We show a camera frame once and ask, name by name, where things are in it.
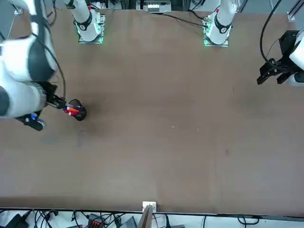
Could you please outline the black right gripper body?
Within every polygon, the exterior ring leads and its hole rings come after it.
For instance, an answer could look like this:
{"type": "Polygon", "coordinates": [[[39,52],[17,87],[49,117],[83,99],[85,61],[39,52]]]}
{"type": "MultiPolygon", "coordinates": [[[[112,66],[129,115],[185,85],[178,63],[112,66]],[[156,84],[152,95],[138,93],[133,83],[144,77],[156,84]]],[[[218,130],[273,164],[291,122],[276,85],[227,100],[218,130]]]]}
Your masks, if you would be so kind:
{"type": "Polygon", "coordinates": [[[47,97],[47,102],[53,103],[55,92],[57,90],[57,85],[52,84],[50,82],[44,82],[44,91],[47,97]]]}

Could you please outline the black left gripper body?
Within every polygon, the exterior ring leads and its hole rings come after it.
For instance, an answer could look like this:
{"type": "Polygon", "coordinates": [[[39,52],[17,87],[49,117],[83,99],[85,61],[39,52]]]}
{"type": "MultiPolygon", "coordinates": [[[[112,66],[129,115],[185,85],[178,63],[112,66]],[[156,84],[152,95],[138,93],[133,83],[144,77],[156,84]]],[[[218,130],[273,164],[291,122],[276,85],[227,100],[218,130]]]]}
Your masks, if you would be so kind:
{"type": "Polygon", "coordinates": [[[279,39],[279,45],[281,48],[282,57],[281,62],[287,62],[289,55],[292,53],[295,41],[297,38],[298,30],[287,30],[279,39]]]}

